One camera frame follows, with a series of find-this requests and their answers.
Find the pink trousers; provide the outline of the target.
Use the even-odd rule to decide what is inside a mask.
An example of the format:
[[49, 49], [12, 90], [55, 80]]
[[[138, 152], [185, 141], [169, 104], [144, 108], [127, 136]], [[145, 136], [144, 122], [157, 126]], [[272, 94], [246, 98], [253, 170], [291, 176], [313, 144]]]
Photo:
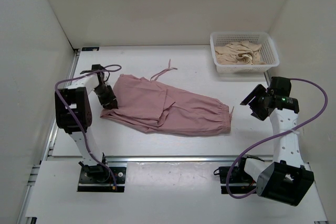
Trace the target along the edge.
[[168, 66], [150, 79], [120, 75], [113, 87], [118, 107], [103, 109], [101, 118], [146, 134], [208, 137], [230, 133], [233, 109], [229, 106], [158, 81], [173, 69]]

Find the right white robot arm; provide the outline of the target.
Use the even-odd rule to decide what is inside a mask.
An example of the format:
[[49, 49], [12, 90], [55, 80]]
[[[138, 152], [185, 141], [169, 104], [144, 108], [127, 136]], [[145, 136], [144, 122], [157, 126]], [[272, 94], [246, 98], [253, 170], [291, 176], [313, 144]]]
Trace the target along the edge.
[[244, 155], [238, 162], [236, 177], [256, 182], [260, 197], [297, 206], [313, 184], [313, 172], [305, 169], [299, 151], [297, 126], [299, 103], [290, 97], [291, 81], [273, 77], [269, 87], [261, 84], [241, 102], [248, 105], [252, 116], [264, 121], [270, 119], [275, 138], [274, 156], [267, 164], [260, 158]]

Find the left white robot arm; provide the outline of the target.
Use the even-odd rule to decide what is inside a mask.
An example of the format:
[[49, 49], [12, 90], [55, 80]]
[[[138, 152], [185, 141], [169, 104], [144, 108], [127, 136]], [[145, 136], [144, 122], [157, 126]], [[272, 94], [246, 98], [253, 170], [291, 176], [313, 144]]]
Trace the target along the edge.
[[121, 69], [120, 65], [115, 64], [105, 67], [95, 64], [91, 69], [82, 71], [80, 76], [55, 84], [56, 124], [75, 142], [82, 156], [82, 169], [98, 182], [109, 181], [114, 185], [117, 184], [115, 175], [104, 153], [99, 150], [90, 128], [93, 117], [89, 94], [94, 92], [104, 109], [117, 109], [116, 95], [108, 83], [109, 77], [105, 75]]

